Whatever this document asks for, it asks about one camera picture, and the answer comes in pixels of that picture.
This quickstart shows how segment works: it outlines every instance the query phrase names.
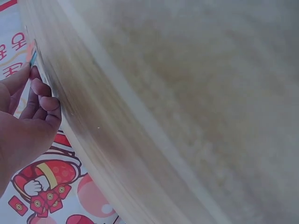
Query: red cartoon figure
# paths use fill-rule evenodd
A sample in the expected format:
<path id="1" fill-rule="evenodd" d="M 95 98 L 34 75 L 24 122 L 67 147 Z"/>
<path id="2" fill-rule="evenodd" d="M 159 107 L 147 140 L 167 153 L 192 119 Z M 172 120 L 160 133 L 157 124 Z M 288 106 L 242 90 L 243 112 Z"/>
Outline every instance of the red cartoon figure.
<path id="1" fill-rule="evenodd" d="M 81 177 L 81 162 L 68 148 L 65 135 L 58 133 L 47 152 L 13 177 L 13 186 L 34 212 L 28 223 L 62 209 L 71 184 Z"/>
<path id="2" fill-rule="evenodd" d="M 66 224 L 94 224 L 94 222 L 83 215 L 72 215 L 67 218 Z"/>

